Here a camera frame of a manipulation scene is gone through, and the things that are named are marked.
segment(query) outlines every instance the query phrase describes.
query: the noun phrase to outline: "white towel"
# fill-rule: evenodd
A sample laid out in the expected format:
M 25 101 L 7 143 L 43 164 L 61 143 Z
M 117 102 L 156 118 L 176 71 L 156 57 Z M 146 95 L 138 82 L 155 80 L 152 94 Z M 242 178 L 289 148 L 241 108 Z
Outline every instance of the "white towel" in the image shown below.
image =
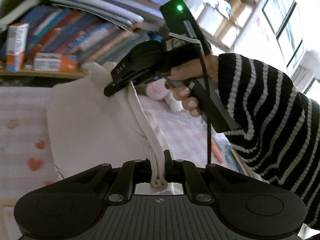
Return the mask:
M 150 185 L 164 191 L 164 149 L 132 83 L 108 98 L 103 90 L 112 82 L 110 72 L 96 63 L 86 68 L 89 76 L 55 86 L 47 106 L 52 155 L 60 172 L 69 177 L 101 163 L 121 167 L 148 158 Z

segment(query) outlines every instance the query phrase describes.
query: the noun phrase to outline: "fingernail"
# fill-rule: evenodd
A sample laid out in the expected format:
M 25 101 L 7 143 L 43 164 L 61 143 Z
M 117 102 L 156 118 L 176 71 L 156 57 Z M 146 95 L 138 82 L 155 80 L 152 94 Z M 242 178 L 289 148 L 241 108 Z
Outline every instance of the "fingernail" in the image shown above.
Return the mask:
M 197 109 L 192 110 L 192 111 L 191 111 L 191 115 L 198 115 Z
M 185 88 L 184 90 L 181 90 L 179 92 L 179 94 L 182 96 L 182 97 L 185 97 L 185 96 L 188 96 L 190 94 L 190 89 L 189 88 Z
M 191 100 L 191 101 L 188 102 L 188 106 L 189 107 L 196 107 L 197 105 L 198 105 L 198 103 L 196 101 L 194 101 L 194 100 Z

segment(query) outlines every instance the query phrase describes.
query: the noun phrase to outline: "black and white striped sleeve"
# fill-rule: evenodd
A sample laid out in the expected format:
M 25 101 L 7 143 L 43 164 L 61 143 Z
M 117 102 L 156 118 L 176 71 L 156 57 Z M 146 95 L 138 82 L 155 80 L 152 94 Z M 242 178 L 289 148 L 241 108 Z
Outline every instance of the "black and white striped sleeve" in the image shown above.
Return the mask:
M 219 56 L 219 94 L 241 129 L 225 133 L 257 174 L 296 193 L 320 228 L 320 107 L 283 72 L 238 54 Z

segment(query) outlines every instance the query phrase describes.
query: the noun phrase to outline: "book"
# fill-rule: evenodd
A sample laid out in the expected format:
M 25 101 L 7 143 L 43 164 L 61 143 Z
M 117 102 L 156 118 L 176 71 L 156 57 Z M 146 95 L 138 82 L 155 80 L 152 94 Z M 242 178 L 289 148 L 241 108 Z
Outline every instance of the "book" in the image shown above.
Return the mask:
M 33 28 L 36 22 L 43 17 L 45 13 L 48 12 L 47 6 L 36 6 L 29 10 L 25 16 L 22 18 L 22 23 L 28 23 L 29 28 Z M 7 40 L 4 42 L 1 50 L 0 50 L 0 60 L 4 60 L 6 57 L 6 50 L 7 50 Z
M 84 3 L 84 4 L 90 4 L 95 7 L 100 8 L 100 9 L 104 9 L 106 11 L 109 11 L 111 13 L 116 13 L 117 15 L 123 16 L 133 22 L 141 23 L 144 21 L 144 19 L 140 15 L 135 14 L 131 11 L 128 11 L 126 9 L 123 9 L 119 6 L 116 6 L 112 3 L 108 3 L 103 0 L 74 0 L 74 1 L 78 1 L 78 2 Z
M 17 20 L 29 9 L 41 3 L 41 0 L 25 0 L 23 3 L 18 5 L 9 14 L 0 19 L 0 33 L 7 29 L 7 26 Z
M 73 54 L 75 52 L 83 53 L 87 49 L 91 48 L 92 46 L 96 45 L 98 42 L 100 42 L 103 39 L 108 38 L 108 36 L 112 35 L 113 33 L 119 31 L 119 27 L 117 25 L 113 25 L 111 23 L 105 24 L 102 28 L 98 29 L 95 32 L 92 32 L 90 37 L 88 37 L 86 40 L 81 42 L 77 48 L 74 48 L 70 54 Z
M 71 11 L 68 8 L 65 8 L 67 15 L 54 27 L 52 28 L 39 42 L 36 46 L 33 47 L 26 60 L 32 59 L 36 56 L 38 52 L 41 51 L 47 44 L 51 43 L 62 31 L 64 27 L 73 17 L 75 17 L 78 12 L 76 10 Z
M 29 10 L 22 18 L 22 23 L 28 23 L 31 28 L 33 28 L 38 20 L 40 20 L 51 7 L 48 6 L 36 6 Z
M 99 58 L 104 53 L 107 53 L 112 48 L 114 48 L 116 45 L 121 43 L 122 41 L 132 37 L 133 34 L 127 31 L 121 31 L 120 33 L 117 33 L 114 37 L 112 37 L 105 45 L 103 45 L 99 50 L 97 50 L 95 53 L 93 53 L 90 57 L 88 57 L 85 62 L 91 62 L 95 61 L 97 58 Z
M 101 66 L 103 66 L 106 62 L 115 62 L 116 64 L 118 64 L 120 60 L 123 59 L 129 53 L 129 51 L 134 48 L 134 46 L 138 45 L 141 42 L 149 40 L 149 36 L 144 33 L 136 39 L 129 41 L 129 43 L 124 43 L 123 46 L 121 46 L 120 44 L 118 47 L 115 48 L 115 51 L 113 51 L 113 53 L 101 56 L 99 59 L 97 59 L 96 62 Z
M 47 24 L 44 29 L 40 30 L 40 32 L 38 32 L 37 35 L 34 35 L 33 38 L 28 42 L 28 46 L 26 48 L 26 55 L 28 55 L 31 52 L 31 50 L 39 43 L 39 41 L 41 41 L 41 39 L 68 14 L 69 11 L 60 10 L 59 14 L 53 20 L 51 20 L 51 22 Z
M 72 48 L 68 48 L 66 50 L 66 54 L 73 54 L 75 52 L 77 52 L 79 49 L 82 49 L 82 46 L 84 44 L 87 43 L 92 43 L 92 39 L 94 39 L 95 37 L 97 39 L 101 38 L 101 36 L 103 36 L 104 32 L 106 32 L 106 29 L 108 26 L 113 25 L 112 23 L 101 23 L 95 30 L 93 30 L 92 32 L 88 32 L 81 40 L 79 40 L 76 44 L 73 45 Z
M 72 7 L 79 7 L 79 8 L 85 8 L 86 10 L 89 10 L 89 11 L 95 11 L 95 12 L 98 12 L 100 14 L 104 14 L 118 22 L 122 22 L 128 26 L 132 26 L 133 25 L 133 22 L 125 17 L 122 17 L 122 16 L 119 16 L 115 13 L 111 13 L 107 10 L 103 10 L 103 9 L 100 9 L 96 6 L 93 6 L 93 5 L 87 5 L 87 4 L 84 4 L 84 3 L 81 3 L 81 2 L 78 2 L 78 1 L 73 1 L 73 0 L 50 0 L 50 2 L 53 2 L 53 3 L 58 3 L 58 4 L 65 4 L 65 5 L 69 5 L 69 6 L 72 6 Z
M 110 57 L 110 55 L 117 53 L 121 48 L 125 47 L 126 45 L 128 45 L 130 42 L 136 40 L 137 38 L 139 38 L 139 34 L 134 33 L 131 37 L 125 39 L 124 41 L 122 41 L 118 45 L 114 46 L 112 49 L 110 49 L 106 53 L 103 53 L 101 56 L 97 57 L 95 59 L 95 62 L 101 66 L 104 65 L 105 58 L 108 58 L 108 57 Z
M 86 28 L 80 30 L 78 33 L 72 36 L 64 45 L 60 46 L 56 51 L 54 51 L 54 53 L 68 54 L 68 49 L 73 49 L 74 46 L 76 46 L 80 41 L 82 41 L 88 33 L 92 33 L 100 24 L 101 21 L 97 19 L 95 22 L 88 25 Z
M 88 57 L 90 57 L 96 51 L 101 49 L 111 38 L 116 37 L 116 35 L 119 34 L 120 32 L 121 32 L 120 30 L 113 29 L 113 31 L 110 32 L 110 34 L 107 37 L 103 38 L 93 46 L 90 46 L 85 51 L 79 50 L 77 53 L 74 54 L 78 58 L 78 63 L 82 64 Z
M 106 20 L 108 22 L 111 22 L 114 25 L 117 25 L 117 26 L 119 26 L 119 27 L 121 27 L 121 28 L 123 28 L 123 29 L 125 29 L 125 30 L 127 30 L 129 32 L 132 32 L 132 30 L 127 25 L 125 25 L 124 23 L 118 22 L 115 19 L 110 18 L 110 17 L 106 16 L 105 14 L 101 14 L 101 13 L 95 11 L 95 10 L 90 10 L 88 8 L 84 8 L 84 7 L 81 7 L 81 6 L 70 6 L 70 5 L 59 4 L 59 3 L 52 3 L 51 5 L 52 6 L 56 6 L 56 7 L 73 8 L 73 9 L 81 10 L 81 11 L 84 11 L 84 12 L 87 12 L 87 13 L 91 13 L 91 14 L 93 14 L 95 16 L 98 16 L 101 19 L 104 19 L 104 20 Z
M 76 33 L 87 28 L 97 19 L 98 18 L 95 15 L 83 13 L 82 17 L 80 17 L 69 28 L 64 29 L 60 33 L 60 35 L 52 42 L 52 44 L 50 44 L 50 46 L 47 46 L 43 52 L 55 52 L 60 46 L 63 46 L 65 43 L 68 43 L 69 39 L 71 39 Z
M 27 43 L 30 42 L 35 36 L 39 35 L 41 31 L 61 12 L 56 8 L 49 7 L 48 11 L 36 22 L 36 24 L 29 29 Z

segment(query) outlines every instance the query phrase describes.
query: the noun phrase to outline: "cardboard box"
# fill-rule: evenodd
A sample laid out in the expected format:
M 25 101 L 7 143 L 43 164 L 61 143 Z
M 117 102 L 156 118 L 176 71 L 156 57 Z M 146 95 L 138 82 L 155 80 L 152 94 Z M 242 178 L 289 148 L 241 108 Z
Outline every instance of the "cardboard box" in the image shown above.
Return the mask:
M 34 70 L 74 72 L 77 68 L 77 58 L 74 55 L 54 53 L 38 53 L 34 59 Z
M 9 26 L 7 42 L 7 71 L 17 72 L 22 66 L 29 24 L 17 23 Z

